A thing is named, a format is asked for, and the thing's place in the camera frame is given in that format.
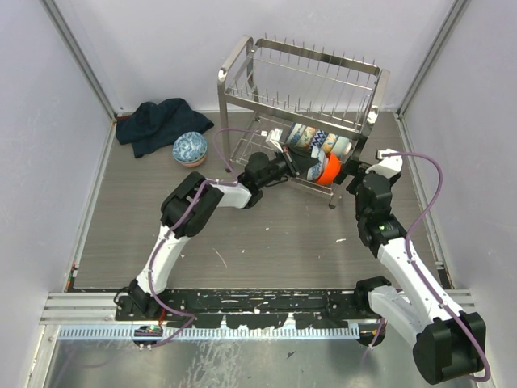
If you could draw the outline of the plain orange bowl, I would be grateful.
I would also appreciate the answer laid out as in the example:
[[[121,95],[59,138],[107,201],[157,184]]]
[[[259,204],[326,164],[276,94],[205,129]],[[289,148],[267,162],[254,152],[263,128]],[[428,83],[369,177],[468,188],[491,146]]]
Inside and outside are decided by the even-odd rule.
[[[316,184],[321,186],[329,186],[334,182],[334,179],[337,177],[340,172],[341,163],[338,157],[335,154],[330,153],[329,157],[326,159],[327,164],[323,169],[320,177],[315,181]]]

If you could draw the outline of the blue white floral bowl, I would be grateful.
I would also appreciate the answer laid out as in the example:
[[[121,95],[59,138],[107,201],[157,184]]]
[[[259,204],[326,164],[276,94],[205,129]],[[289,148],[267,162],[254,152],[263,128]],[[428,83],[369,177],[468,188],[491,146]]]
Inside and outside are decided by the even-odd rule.
[[[311,151],[311,157],[317,159],[317,163],[308,169],[307,180],[315,182],[320,178],[324,171],[326,154],[321,148],[314,146]]]

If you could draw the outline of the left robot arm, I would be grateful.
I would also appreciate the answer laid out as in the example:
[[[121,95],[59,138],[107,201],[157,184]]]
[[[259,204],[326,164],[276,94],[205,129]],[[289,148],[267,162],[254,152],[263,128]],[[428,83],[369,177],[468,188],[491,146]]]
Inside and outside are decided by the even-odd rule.
[[[161,310],[176,311],[161,301],[167,281],[183,248],[207,225],[218,208],[250,209],[263,197],[263,188],[299,177],[318,164],[310,152],[283,146],[270,159],[253,153],[234,182],[208,179],[192,172],[163,201],[157,241],[141,272],[127,287],[133,311],[144,320]]]

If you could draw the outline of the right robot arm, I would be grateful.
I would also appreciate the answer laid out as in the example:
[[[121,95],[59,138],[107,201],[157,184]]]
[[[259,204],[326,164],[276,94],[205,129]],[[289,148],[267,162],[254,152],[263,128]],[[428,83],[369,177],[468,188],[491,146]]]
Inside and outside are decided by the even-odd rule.
[[[409,344],[414,363],[432,385],[468,376],[490,379],[485,354],[486,324],[455,302],[420,260],[405,230],[392,213],[392,187],[401,176],[403,154],[382,150],[376,164],[350,158],[341,168],[353,180],[359,237],[398,283],[382,276],[361,280],[354,291],[355,311],[363,318],[380,315]]]

